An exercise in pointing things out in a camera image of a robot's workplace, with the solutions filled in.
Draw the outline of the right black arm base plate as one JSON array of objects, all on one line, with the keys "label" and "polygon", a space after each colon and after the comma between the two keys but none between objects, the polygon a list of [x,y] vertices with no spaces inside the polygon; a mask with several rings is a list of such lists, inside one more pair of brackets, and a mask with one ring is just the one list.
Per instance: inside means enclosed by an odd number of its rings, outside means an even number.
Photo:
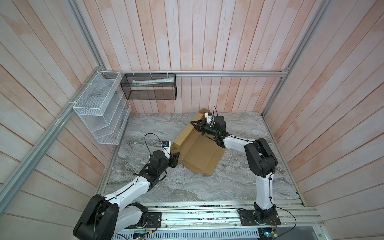
[{"label": "right black arm base plate", "polygon": [[242,226],[279,226],[281,225],[280,217],[273,208],[267,211],[237,209]]}]

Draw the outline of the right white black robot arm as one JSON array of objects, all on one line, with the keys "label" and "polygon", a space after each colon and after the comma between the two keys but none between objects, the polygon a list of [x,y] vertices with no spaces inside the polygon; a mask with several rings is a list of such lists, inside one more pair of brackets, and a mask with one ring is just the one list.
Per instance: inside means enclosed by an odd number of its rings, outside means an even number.
[{"label": "right white black robot arm", "polygon": [[256,175],[257,195],[254,202],[254,221],[265,225],[268,219],[277,214],[273,202],[273,178],[278,160],[264,138],[249,140],[227,132],[223,116],[207,114],[202,120],[190,124],[202,135],[213,136],[212,140],[221,148],[232,149],[246,155],[251,172]]}]

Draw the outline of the brown cardboard box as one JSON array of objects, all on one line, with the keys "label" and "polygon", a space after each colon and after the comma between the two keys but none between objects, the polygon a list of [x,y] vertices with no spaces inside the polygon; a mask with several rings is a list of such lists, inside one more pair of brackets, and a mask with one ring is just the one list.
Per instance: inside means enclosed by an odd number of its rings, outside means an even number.
[{"label": "brown cardboard box", "polygon": [[178,163],[197,174],[211,176],[225,149],[206,135],[201,135],[192,124],[187,124],[171,146],[171,153],[179,153]]}]

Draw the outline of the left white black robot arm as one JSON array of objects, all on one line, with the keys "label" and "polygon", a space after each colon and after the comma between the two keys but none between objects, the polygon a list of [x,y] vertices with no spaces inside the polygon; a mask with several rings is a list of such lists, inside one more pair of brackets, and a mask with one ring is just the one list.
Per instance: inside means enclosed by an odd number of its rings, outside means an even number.
[{"label": "left white black robot arm", "polygon": [[111,194],[94,195],[75,225],[73,235],[79,240],[110,240],[127,227],[145,227],[148,208],[134,200],[161,181],[167,168],[175,168],[179,156],[179,152],[154,151],[149,163],[132,182]]}]

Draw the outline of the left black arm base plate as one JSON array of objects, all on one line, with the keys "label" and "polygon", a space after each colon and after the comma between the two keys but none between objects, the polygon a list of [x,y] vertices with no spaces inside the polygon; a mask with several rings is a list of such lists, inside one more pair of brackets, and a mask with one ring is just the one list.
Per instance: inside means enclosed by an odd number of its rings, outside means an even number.
[{"label": "left black arm base plate", "polygon": [[162,213],[161,212],[149,212],[146,217],[146,222],[143,224],[139,222],[136,225],[131,225],[128,227],[125,227],[125,229],[144,229],[152,228],[152,229],[159,229],[161,228],[162,223]]}]

